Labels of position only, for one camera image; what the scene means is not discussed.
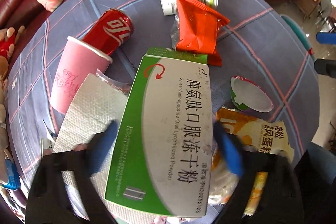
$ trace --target candy wrapper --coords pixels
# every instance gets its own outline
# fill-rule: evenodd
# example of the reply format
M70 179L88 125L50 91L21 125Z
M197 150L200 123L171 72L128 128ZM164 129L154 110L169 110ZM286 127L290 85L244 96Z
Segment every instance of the candy wrapper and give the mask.
M253 145L263 153L277 154L280 150L287 153L289 162L294 157L294 149L288 143L288 135L283 121L268 123L256 117L221 108L216 113L216 120L221 121L228 133L239 136L245 145ZM245 209L246 215L253 215L259 204L263 187L267 179L266 172L258 172L250 199ZM209 203L227 203L231 197L238 177L226 169L221 153L215 150L212 157Z
M177 12L171 32L172 46L178 51L208 55L208 64L221 66L216 51L219 29L229 20L197 0L176 0Z

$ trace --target round table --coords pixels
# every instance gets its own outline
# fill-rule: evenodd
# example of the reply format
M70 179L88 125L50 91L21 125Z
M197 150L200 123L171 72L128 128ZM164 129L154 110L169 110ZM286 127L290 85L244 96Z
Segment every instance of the round table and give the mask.
M67 0L46 20L22 51L9 75L11 141L29 184L39 160L43 121L58 132L64 115L49 104L55 72L67 36L81 39L109 8L123 10L134 34L113 53L106 74L131 83L147 49L171 47L174 16L164 16L160 0ZM314 64L298 37L263 0L219 0L217 10L231 20L217 42L222 67L210 66L212 109L230 103L230 79L243 76L259 85L274 109L258 116L284 120L293 164L303 155L319 125L319 88Z

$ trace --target cup rim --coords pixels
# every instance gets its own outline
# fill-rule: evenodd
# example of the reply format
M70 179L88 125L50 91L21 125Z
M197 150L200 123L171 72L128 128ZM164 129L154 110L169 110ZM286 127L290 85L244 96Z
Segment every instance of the cup rim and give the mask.
M88 43L86 43L86 42L84 42L84 41L81 41L81 40L79 40L79 39L77 39L77 38L74 38L74 37L71 37L71 36L68 36L68 40L71 40L71 41L73 41L73 42L76 42L77 44L80 44L80 45L84 46L85 48L87 48L87 49L89 49L89 50L95 52L97 55L99 55L99 56L102 57L102 58L105 58L105 59L108 60L110 63L113 62L113 59L112 59L110 56L108 56L108 55L105 54L104 52L100 51L100 50L97 49L96 47L93 47L92 45L90 45L90 44L88 44Z
M244 103L244 102L241 103L241 104L244 104L244 105L247 106L248 108L253 109L253 110L255 110L255 111L258 111L258 112L264 112L264 113L266 113L266 112L270 112L270 111L274 108L273 102L272 102L272 100L270 99L270 97L266 94L266 92L264 92L263 89L262 89L261 87L259 87L258 85L256 85L256 84L253 83L252 81L246 79L245 77L236 75L236 76L233 76L233 77L231 78L231 81L230 81L230 84L231 84L231 90L233 91L234 94L236 94L235 91L234 91L234 85L235 85L235 81L236 81L236 80L245 81L245 82L250 83L250 85L253 85L253 86L257 87L257 88L261 91L261 93L265 96L265 98L268 100L268 102L269 102L269 107L268 107L267 109L260 109L259 107L251 107L250 105L248 105L247 103Z

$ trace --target heart design on cup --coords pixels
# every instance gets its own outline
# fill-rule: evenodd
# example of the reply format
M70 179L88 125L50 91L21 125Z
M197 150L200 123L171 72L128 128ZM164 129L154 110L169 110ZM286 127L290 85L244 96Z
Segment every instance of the heart design on cup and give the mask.
M64 93L74 96L79 89L79 84L74 83L78 75L74 75L71 71L64 69L62 75L56 73L55 83L60 88L65 88Z

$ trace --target red can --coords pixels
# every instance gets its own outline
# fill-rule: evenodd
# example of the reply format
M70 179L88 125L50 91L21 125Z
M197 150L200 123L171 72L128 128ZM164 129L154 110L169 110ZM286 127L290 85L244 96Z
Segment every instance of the red can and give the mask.
M133 30L131 19L121 10L112 8L101 15L82 41L110 55L129 39Z

